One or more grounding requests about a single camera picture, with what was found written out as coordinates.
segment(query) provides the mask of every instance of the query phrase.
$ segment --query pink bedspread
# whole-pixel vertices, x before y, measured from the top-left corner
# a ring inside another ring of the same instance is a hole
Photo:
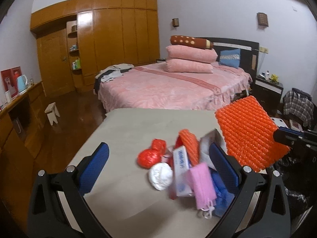
[[[165,64],[149,64],[142,68],[165,72]],[[218,95],[182,79],[132,69],[108,83],[101,83],[98,98],[107,112],[116,108],[216,110],[228,105],[236,93],[245,90],[251,77],[241,68],[220,66],[217,62],[213,66],[212,74],[174,74],[210,83],[220,88]]]

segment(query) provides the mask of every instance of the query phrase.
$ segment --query headboard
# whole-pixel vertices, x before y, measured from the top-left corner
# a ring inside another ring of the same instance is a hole
[[[214,49],[218,54],[219,61],[220,51],[241,49],[240,67],[252,77],[253,83],[256,79],[256,71],[259,57],[259,43],[218,37],[202,37],[214,43]]]

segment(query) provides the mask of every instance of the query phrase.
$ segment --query pink pillow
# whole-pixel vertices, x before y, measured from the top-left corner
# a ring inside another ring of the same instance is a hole
[[[212,73],[213,66],[210,63],[171,58],[166,61],[166,71]]]
[[[214,49],[200,49],[181,45],[172,45],[166,48],[170,58],[179,58],[197,62],[212,63],[217,60],[217,53]]]

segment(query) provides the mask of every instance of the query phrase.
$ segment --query nightstand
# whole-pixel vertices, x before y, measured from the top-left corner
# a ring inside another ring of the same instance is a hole
[[[156,63],[166,62],[166,58],[156,59]]]
[[[275,115],[283,92],[282,83],[273,83],[257,76],[252,90],[254,96],[269,115]]]

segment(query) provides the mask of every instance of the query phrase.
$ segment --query orange mesh pad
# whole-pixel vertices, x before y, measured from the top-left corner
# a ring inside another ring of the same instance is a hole
[[[215,112],[227,144],[228,155],[255,172],[287,154],[288,147],[275,142],[278,129],[253,96],[239,99]]]
[[[186,148],[191,166],[194,167],[199,164],[199,143],[196,136],[190,133],[189,130],[183,129],[179,132],[180,139]]]

